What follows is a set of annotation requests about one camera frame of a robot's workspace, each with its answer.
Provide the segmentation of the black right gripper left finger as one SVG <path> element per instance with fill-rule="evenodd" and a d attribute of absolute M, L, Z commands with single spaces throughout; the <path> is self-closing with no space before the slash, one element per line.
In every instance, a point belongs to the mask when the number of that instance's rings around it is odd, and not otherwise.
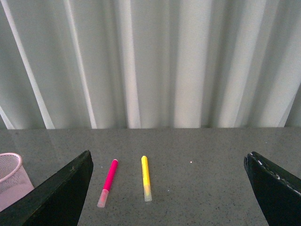
<path fill-rule="evenodd" d="M 2 226 L 76 226 L 93 172 L 84 151 L 25 197 L 0 213 Z"/>

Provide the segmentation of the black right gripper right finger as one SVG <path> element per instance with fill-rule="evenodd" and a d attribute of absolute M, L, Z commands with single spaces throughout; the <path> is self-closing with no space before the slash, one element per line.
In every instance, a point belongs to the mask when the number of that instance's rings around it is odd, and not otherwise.
<path fill-rule="evenodd" d="M 244 158 L 257 202 L 270 226 L 301 224 L 301 179 L 257 152 Z"/>

